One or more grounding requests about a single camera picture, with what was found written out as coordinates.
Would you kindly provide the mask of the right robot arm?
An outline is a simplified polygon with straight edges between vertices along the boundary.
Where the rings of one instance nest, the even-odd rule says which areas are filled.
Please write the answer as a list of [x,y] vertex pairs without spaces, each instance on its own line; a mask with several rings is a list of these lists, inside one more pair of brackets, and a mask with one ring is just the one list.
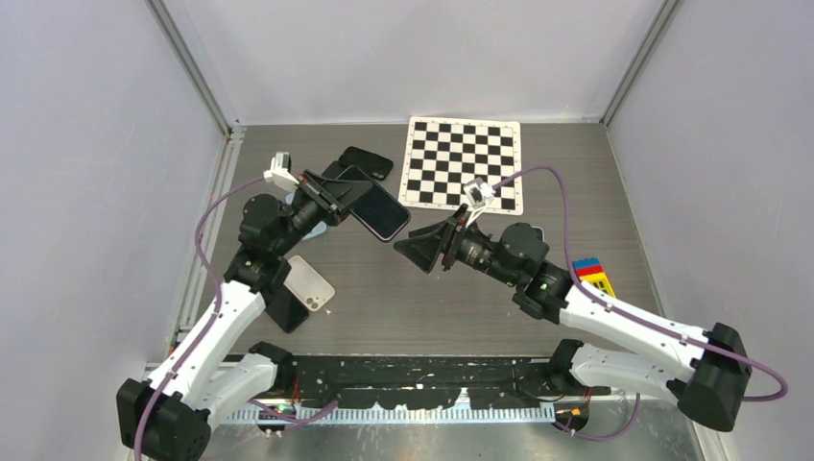
[[552,354],[548,381],[561,394],[615,387],[674,404],[693,422],[721,432],[735,426],[750,365],[739,332],[717,323],[710,329],[671,321],[575,280],[549,262],[540,230],[527,223],[508,226],[494,239],[465,212],[409,232],[395,250],[429,273],[460,262],[514,289],[512,301],[537,320],[576,328],[623,347],[609,352],[566,339]]

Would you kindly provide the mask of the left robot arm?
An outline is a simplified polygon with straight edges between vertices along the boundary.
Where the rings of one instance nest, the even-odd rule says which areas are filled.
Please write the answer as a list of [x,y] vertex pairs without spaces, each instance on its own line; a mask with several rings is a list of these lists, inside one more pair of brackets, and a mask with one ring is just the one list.
[[267,309],[292,303],[286,255],[320,222],[341,224],[375,183],[325,178],[311,171],[284,175],[294,189],[286,204],[270,194],[248,199],[241,243],[223,274],[205,260],[215,284],[212,303],[183,341],[148,377],[127,379],[116,394],[123,444],[136,460],[198,460],[215,429],[255,396],[286,396],[295,382],[292,355],[258,343],[229,371],[217,371],[244,330]]

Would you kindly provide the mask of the phone in lilac case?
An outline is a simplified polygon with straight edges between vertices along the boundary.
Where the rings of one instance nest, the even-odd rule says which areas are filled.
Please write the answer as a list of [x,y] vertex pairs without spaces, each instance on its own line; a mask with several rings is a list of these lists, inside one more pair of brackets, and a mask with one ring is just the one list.
[[542,242],[545,242],[545,231],[544,231],[544,229],[542,227],[540,227],[540,226],[534,226],[534,225],[532,225],[531,227],[532,227],[532,229],[534,229],[539,234],[540,240]]

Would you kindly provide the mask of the black white chessboard mat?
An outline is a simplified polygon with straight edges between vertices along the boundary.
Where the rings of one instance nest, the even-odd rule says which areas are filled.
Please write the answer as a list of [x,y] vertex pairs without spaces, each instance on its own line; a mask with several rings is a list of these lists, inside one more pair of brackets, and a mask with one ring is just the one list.
[[516,121],[413,116],[398,200],[407,207],[453,211],[476,179],[496,185],[522,169]]

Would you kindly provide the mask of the red blue toy block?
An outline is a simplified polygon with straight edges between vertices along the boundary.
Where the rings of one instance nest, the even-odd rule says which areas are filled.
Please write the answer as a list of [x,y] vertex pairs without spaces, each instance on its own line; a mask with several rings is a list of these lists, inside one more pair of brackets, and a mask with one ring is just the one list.
[[604,273],[604,268],[597,257],[575,260],[571,266],[579,278],[593,277]]

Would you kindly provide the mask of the yellow window toy block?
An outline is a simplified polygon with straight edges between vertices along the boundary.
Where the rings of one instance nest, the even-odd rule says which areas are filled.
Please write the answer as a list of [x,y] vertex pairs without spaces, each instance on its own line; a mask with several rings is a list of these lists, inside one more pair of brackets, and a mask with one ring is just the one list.
[[594,273],[581,276],[581,280],[589,282],[592,286],[611,297],[616,297],[610,280],[606,273]]

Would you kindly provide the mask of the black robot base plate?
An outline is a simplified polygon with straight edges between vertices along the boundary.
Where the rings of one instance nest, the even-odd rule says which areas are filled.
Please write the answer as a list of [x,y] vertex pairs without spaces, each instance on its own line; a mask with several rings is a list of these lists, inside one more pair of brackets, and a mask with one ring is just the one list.
[[336,401],[341,409],[447,409],[466,396],[475,409],[513,409],[586,394],[553,378],[547,360],[534,357],[296,355],[261,399],[292,399],[310,408]]

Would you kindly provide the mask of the aluminium front rail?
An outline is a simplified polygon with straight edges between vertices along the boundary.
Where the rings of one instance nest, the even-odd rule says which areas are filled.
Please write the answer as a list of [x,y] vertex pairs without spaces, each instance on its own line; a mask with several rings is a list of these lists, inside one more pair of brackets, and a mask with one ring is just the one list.
[[159,391],[159,379],[127,380],[116,404],[124,433],[133,433],[150,397],[162,426],[193,422],[209,429],[249,399],[264,393],[297,397],[311,408],[448,409],[466,392],[474,410],[514,409],[558,395],[583,396],[610,388],[660,397],[692,421],[727,431],[733,418],[718,394],[718,375],[692,360],[686,380],[628,353],[587,344],[560,344],[547,361],[508,357],[294,356],[259,343],[228,372],[212,378],[187,361]]

